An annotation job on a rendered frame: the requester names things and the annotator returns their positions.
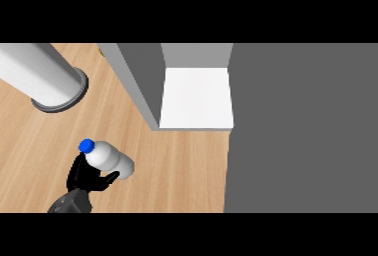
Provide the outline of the white cylinder with grey base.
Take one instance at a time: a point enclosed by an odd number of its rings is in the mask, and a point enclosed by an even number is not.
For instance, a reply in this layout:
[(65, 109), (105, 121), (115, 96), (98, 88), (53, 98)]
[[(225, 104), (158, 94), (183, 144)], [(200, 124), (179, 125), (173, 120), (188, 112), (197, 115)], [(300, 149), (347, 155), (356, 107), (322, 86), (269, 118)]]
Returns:
[(84, 71), (71, 66), (50, 43), (0, 43), (0, 78), (46, 113), (68, 110), (89, 89)]

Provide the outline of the grey open cabinet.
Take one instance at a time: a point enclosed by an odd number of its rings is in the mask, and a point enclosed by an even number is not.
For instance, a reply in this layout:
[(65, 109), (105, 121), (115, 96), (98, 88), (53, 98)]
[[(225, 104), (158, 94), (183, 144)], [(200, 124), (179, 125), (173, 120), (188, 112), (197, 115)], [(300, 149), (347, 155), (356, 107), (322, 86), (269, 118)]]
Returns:
[(102, 43), (99, 48), (154, 131), (234, 129), (231, 43)]

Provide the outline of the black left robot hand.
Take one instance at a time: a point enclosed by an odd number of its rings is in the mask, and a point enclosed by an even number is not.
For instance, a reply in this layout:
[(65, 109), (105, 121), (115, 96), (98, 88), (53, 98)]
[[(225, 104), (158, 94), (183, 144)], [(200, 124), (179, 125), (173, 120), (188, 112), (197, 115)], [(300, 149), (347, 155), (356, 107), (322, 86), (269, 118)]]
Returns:
[(101, 175), (101, 170), (95, 168), (86, 160), (86, 154), (80, 153), (76, 157), (68, 178), (67, 178), (67, 189), (84, 190), (86, 192), (104, 191), (114, 183), (120, 176), (120, 172), (114, 171), (107, 176)]

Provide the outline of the dark grey cabinet door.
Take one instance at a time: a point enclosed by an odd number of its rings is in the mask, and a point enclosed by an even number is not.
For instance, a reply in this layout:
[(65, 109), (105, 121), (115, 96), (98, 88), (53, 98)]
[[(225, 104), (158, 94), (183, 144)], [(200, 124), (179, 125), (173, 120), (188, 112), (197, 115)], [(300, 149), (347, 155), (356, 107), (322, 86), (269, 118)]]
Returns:
[(225, 209), (378, 212), (378, 44), (238, 44)]

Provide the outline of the white blue-capped water bottle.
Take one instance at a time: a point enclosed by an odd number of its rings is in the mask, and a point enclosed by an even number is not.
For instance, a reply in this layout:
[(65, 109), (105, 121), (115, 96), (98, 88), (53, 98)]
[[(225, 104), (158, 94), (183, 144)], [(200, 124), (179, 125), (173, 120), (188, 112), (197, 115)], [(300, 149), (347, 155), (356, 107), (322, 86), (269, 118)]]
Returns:
[(92, 167), (108, 174), (114, 171), (120, 172), (120, 180), (126, 180), (133, 175), (135, 162), (132, 158), (107, 141), (93, 141), (86, 138), (78, 144), (78, 150), (84, 153)]

